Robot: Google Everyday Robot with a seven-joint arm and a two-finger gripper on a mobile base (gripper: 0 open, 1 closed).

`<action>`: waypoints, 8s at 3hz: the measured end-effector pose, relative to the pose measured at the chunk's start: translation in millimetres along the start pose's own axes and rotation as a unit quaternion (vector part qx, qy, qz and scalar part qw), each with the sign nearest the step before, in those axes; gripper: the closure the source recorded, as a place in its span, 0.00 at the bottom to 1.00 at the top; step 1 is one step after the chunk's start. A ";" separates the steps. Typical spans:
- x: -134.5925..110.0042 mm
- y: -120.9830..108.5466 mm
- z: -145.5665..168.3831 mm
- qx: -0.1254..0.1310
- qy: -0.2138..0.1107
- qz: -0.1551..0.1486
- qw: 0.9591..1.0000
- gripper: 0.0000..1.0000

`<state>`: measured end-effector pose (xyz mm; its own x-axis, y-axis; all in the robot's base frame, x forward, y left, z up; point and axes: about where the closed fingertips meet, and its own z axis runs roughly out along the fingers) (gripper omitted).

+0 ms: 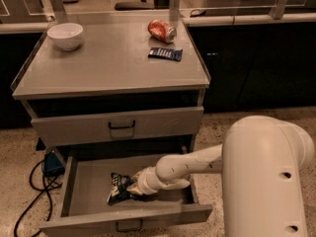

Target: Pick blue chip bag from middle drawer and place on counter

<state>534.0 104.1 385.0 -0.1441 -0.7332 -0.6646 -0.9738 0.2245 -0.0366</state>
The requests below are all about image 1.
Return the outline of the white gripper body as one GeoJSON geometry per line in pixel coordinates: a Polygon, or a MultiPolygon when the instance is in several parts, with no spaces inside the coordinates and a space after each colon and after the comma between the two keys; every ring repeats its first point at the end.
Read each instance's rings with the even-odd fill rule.
{"type": "Polygon", "coordinates": [[[137,187],[145,195],[152,195],[161,190],[161,182],[156,175],[154,167],[147,167],[140,171],[137,187]]]}

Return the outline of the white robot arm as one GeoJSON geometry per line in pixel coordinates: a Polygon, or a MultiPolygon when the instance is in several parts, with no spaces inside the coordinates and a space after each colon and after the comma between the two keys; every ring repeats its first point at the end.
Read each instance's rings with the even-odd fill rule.
{"type": "Polygon", "coordinates": [[[250,116],[228,129],[222,144],[167,155],[132,178],[143,196],[189,185],[189,175],[221,175],[225,237],[308,237],[299,170],[314,157],[311,136],[300,126],[250,116]]]}

